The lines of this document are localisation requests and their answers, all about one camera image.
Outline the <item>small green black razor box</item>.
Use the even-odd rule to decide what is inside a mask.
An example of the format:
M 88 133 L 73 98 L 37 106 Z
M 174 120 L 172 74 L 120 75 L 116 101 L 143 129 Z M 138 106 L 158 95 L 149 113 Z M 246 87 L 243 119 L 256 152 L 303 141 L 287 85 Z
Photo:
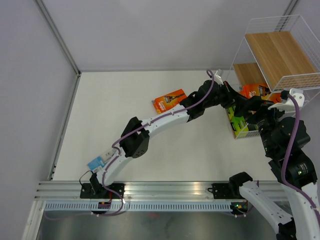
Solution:
M 232 118 L 235 114 L 236 106 L 235 105 L 230 106 L 230 107 L 226 108 L 225 110 L 226 110 L 228 117 Z

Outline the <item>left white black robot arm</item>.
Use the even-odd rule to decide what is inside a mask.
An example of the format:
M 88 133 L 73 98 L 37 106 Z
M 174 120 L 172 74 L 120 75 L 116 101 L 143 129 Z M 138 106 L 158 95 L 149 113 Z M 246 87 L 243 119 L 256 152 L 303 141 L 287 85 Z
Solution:
M 206 73 L 209 79 L 172 108 L 144 120 L 131 118 L 111 148 L 88 163 L 91 176 L 88 183 L 80 184 L 80 198 L 122 199 L 124 184 L 115 183 L 115 177 L 131 160 L 147 152 L 151 138 L 201 117 L 207 108 L 220 105 L 227 109 L 246 101 L 217 72 L 208 69 Z

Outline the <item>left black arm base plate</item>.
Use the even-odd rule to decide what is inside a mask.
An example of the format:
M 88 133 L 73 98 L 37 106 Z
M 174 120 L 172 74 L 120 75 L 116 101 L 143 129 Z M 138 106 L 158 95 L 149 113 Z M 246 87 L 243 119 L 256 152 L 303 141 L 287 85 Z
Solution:
M 124 183 L 113 183 L 107 186 L 108 189 L 114 191 L 121 197 L 125 193 Z M 80 191 L 81 199 L 120 199 L 120 197 L 114 192 L 105 189 L 101 184 L 92 186 L 91 183 L 83 183 Z

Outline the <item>large green black razor box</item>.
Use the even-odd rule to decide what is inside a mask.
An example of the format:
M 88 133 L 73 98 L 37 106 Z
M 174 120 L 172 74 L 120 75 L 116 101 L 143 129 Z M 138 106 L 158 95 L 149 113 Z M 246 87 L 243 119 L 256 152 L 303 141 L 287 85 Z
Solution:
M 256 124 L 247 123 L 244 117 L 235 117 L 233 116 L 230 120 L 230 124 L 232 130 L 239 134 L 240 132 L 250 132 L 258 130 L 258 126 Z

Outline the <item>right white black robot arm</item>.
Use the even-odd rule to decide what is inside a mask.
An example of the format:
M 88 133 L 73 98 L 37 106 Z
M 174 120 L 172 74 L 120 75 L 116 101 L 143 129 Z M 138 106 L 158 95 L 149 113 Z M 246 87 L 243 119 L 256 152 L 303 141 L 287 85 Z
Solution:
M 228 192 L 243 197 L 273 227 L 278 240 L 318 240 L 320 238 L 320 203 L 318 177 L 312 160 L 303 152 L 311 140 L 300 119 L 305 96 L 292 88 L 281 92 L 282 102 L 273 103 L 259 96 L 238 95 L 235 116 L 243 116 L 258 126 L 272 173 L 280 183 L 291 207 L 291 214 L 282 212 L 265 196 L 246 172 L 229 179 Z

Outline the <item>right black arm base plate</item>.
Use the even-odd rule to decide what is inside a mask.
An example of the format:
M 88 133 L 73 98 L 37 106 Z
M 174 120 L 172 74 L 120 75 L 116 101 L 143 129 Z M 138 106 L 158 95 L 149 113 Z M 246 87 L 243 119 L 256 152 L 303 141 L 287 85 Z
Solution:
M 235 190 L 229 183 L 212 183 L 211 192 L 214 199 L 236 199 L 244 200 L 245 198 L 240 195 L 238 190 Z

